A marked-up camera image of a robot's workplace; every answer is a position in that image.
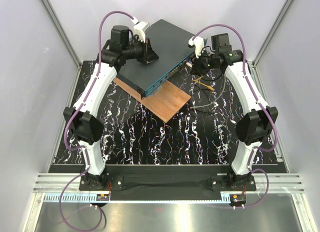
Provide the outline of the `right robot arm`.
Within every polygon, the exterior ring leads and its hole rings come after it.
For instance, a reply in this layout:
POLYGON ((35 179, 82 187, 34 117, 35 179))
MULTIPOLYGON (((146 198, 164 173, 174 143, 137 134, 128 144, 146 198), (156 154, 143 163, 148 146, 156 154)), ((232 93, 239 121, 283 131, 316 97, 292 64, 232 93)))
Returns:
POLYGON ((258 147, 268 137, 278 116, 276 107, 268 105, 259 93, 241 50, 233 50, 227 33, 212 36, 213 51, 205 51, 205 41, 197 36, 188 41, 194 48, 193 74, 204 75, 218 68, 235 89, 242 106, 243 118, 236 124, 238 138, 236 155, 226 176, 229 188, 238 190, 251 181, 252 164, 258 147))

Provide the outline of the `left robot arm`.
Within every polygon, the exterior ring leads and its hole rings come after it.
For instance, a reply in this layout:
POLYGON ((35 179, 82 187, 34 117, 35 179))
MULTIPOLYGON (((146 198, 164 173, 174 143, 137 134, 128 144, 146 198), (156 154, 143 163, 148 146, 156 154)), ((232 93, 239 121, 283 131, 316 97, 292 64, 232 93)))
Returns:
POLYGON ((138 22, 133 29, 113 26, 110 39, 105 44, 98 44, 97 63, 83 93, 72 107, 65 107, 63 111, 66 121, 63 135, 65 146, 73 150, 67 141, 67 135, 71 132, 78 143, 76 149, 82 151, 85 160, 85 169, 80 176, 98 190, 108 185, 100 147, 104 126, 97 119, 98 110, 109 85, 127 60, 149 64, 159 59, 146 37, 148 28, 150 24, 147 22, 138 22))

